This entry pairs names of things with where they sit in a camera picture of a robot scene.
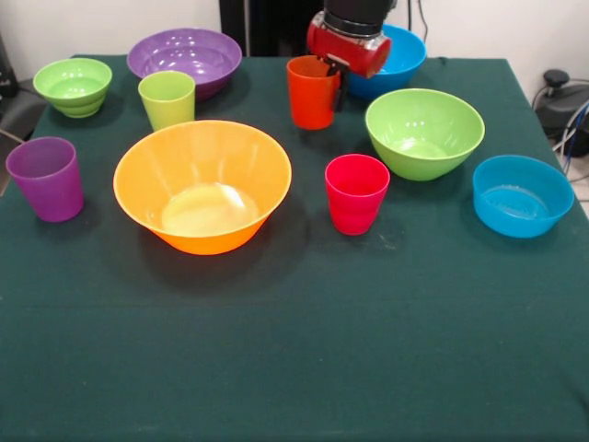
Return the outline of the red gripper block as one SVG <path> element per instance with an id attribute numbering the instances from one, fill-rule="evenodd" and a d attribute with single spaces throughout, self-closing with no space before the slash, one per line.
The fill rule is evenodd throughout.
<path id="1" fill-rule="evenodd" d="M 308 50 L 329 66 L 327 76 L 336 76 L 338 85 L 332 101 L 340 112 L 345 100 L 349 72 L 370 78 L 384 66 L 392 40 L 384 34 L 383 22 L 362 23 L 319 11 L 311 19 L 306 43 Z"/>

